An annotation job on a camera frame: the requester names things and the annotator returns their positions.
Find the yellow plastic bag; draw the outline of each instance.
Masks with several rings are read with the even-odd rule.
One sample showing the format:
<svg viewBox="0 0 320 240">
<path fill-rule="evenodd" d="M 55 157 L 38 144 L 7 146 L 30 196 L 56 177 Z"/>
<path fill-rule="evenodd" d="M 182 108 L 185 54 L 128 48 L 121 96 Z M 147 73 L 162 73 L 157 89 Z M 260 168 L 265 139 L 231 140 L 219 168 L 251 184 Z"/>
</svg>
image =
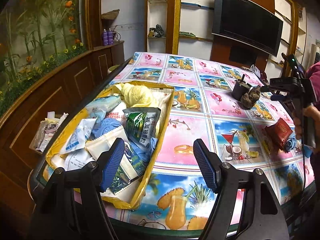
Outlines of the yellow plastic bag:
<svg viewBox="0 0 320 240">
<path fill-rule="evenodd" d="M 171 110 L 171 106 L 173 103 L 173 98 L 174 98 L 174 87 L 169 86 L 169 85 L 165 85 L 165 84 L 157 84 L 157 83 L 150 83 L 150 82 L 144 82 L 144 81 L 131 81 L 128 82 L 132 85 L 144 85 L 148 88 L 160 88 L 160 89 L 172 89 L 172 94 L 170 97 L 170 100 L 167 104 L 167 108 L 166 108 L 166 118 L 164 121 L 164 125 L 162 127 L 160 127 L 159 129 L 159 134 L 158 134 L 158 144 L 156 146 L 155 151 L 153 152 L 153 155 L 151 157 L 151 160 L 149 162 L 148 167 L 146 168 L 146 171 L 142 177 L 142 180 L 139 184 L 139 187 L 137 188 L 135 194 L 132 197 L 132 200 L 130 201 L 130 203 L 127 203 L 125 201 L 122 201 L 118 198 L 115 197 L 106 197 L 103 196 L 102 199 L 112 203 L 116 208 L 120 208 L 120 209 L 136 209 L 139 207 L 141 200 L 144 196 L 153 166 L 156 162 L 156 159 L 158 157 L 158 154 L 160 152 L 161 146 L 162 146 L 162 142 L 164 139 L 164 133 L 165 130 L 167 128 L 167 123 L 169 121 L 169 115 L 170 115 L 170 110 Z M 117 92 L 118 88 L 115 85 L 110 86 L 107 89 L 102 90 L 99 95 L 96 98 L 101 98 L 101 97 L 106 97 L 108 95 L 111 95 L 113 92 Z M 63 145 L 66 143 L 66 141 L 68 140 L 69 136 L 73 133 L 73 131 L 76 129 L 76 127 L 78 126 L 78 124 L 80 123 L 80 121 L 84 118 L 87 118 L 89 116 L 87 110 L 85 108 L 83 108 L 76 116 L 73 117 L 73 119 L 66 125 L 66 127 L 63 129 L 63 131 L 60 133 L 60 135 L 58 136 L 58 138 L 55 140 L 55 142 L 52 144 L 52 146 L 50 147 L 50 149 L 48 150 L 47 154 L 46 154 L 46 160 L 47 163 L 53 168 L 56 169 L 57 167 L 55 167 L 53 165 L 53 163 L 51 162 L 51 158 L 53 156 L 55 156 L 56 154 L 59 154 L 61 148 L 63 147 Z"/>
</svg>

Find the tv screen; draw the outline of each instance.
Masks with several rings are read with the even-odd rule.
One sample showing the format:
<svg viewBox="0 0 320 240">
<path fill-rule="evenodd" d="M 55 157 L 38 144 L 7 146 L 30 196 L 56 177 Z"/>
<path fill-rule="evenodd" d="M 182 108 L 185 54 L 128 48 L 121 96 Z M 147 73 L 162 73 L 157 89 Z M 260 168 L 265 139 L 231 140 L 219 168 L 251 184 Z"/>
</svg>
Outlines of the tv screen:
<svg viewBox="0 0 320 240">
<path fill-rule="evenodd" d="M 250 0 L 215 0 L 212 33 L 277 56 L 283 22 Z"/>
</svg>

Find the yellow yarn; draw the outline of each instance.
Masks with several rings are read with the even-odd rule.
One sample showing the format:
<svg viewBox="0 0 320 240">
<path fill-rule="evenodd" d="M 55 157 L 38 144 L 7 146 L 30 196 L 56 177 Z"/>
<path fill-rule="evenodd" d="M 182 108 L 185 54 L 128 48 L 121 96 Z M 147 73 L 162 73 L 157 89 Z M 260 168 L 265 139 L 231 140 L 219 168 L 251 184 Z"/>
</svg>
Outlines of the yellow yarn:
<svg viewBox="0 0 320 240">
<path fill-rule="evenodd" d="M 146 86 L 132 85 L 129 83 L 115 84 L 113 92 L 122 94 L 128 107 L 159 107 L 157 100 Z M 156 124 L 156 137 L 158 138 L 160 122 Z"/>
</svg>

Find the person's hand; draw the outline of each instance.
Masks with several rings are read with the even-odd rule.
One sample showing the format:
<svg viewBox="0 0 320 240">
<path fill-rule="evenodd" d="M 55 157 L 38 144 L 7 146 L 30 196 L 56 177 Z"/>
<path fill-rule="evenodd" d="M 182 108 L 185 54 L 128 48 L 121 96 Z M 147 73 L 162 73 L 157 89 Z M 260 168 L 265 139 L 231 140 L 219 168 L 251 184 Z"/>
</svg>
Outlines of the person's hand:
<svg viewBox="0 0 320 240">
<path fill-rule="evenodd" d="M 307 108 L 304 108 L 302 112 L 304 116 L 311 117 L 315 121 L 316 136 L 320 138 L 320 112 L 318 109 L 314 106 L 308 106 Z M 294 116 L 293 123 L 295 125 L 296 138 L 299 140 L 302 136 L 301 120 Z M 314 153 L 318 151 L 320 151 L 320 146 L 318 146 L 318 149 L 316 149 Z"/>
</svg>

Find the tablecloth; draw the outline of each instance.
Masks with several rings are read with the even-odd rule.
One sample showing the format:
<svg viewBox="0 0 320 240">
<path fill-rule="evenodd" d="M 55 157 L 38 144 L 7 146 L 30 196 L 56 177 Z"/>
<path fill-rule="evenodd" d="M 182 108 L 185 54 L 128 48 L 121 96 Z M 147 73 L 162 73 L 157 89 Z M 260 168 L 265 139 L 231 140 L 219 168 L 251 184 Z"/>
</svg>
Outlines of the tablecloth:
<svg viewBox="0 0 320 240">
<path fill-rule="evenodd" d="M 216 195 L 206 187 L 193 155 L 192 145 L 198 138 L 222 161 L 230 162 L 237 169 L 262 169 L 280 204 L 302 190 L 303 169 L 306 187 L 314 180 L 309 159 L 303 166 L 299 146 L 285 153 L 276 149 L 265 135 L 264 128 L 279 118 L 294 131 L 293 121 L 285 108 L 270 100 L 272 94 L 262 93 L 250 110 L 242 109 L 241 103 L 232 98 L 235 79 L 243 74 L 249 84 L 263 85 L 254 73 L 218 62 L 149 52 L 134 54 L 110 85 L 132 80 L 165 83 L 175 87 L 175 100 L 140 207 L 134 211 L 119 210 L 105 203 L 109 217 L 152 228 L 202 229 Z M 230 143 L 234 153 L 242 153 L 238 160 L 230 160 Z M 164 209 L 157 205 L 159 199 L 167 197 L 166 193 L 181 191 L 186 196 L 193 187 L 196 190 L 188 199 L 172 199 L 171 205 Z M 239 189 L 231 224 L 239 222 L 243 194 Z"/>
</svg>

